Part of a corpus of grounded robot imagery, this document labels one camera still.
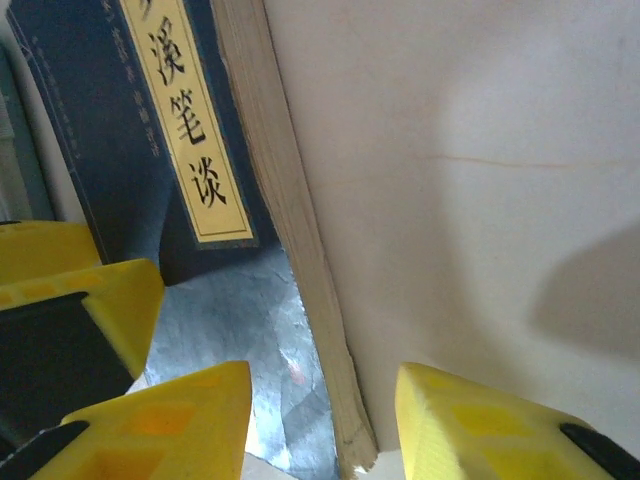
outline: silver surface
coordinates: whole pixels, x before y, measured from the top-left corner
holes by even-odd
[[[156,384],[228,360],[251,366],[246,451],[302,480],[339,478],[326,385],[277,242],[167,288],[145,375]]]

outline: yellow plastic piece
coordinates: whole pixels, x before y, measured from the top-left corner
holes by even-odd
[[[156,266],[132,260],[0,285],[0,310],[74,292],[89,294],[82,300],[87,312],[131,376],[139,377],[164,295]]]
[[[0,225],[0,285],[100,265],[86,225],[21,222]]]
[[[559,429],[580,419],[405,363],[396,416],[407,480],[610,480]]]
[[[32,480],[238,480],[251,411],[229,362],[68,415],[89,427]]]

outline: yellow title label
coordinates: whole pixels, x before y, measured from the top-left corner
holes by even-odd
[[[120,0],[199,242],[253,238],[181,0]]]

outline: yellow plastic block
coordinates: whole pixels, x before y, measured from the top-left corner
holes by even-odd
[[[0,285],[96,265],[100,265],[100,257],[86,225],[0,225]]]
[[[68,415],[89,428],[32,480],[238,480],[251,411],[229,362]]]
[[[407,480],[610,480],[558,428],[580,419],[435,368],[400,367],[396,417]]]
[[[82,300],[85,309],[131,376],[139,377],[164,295],[156,266],[132,260],[0,285],[0,310],[74,292],[88,293]]]

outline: dark blue book cover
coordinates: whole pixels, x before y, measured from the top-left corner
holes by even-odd
[[[14,1],[8,19],[103,261],[176,283],[273,240],[208,2]]]

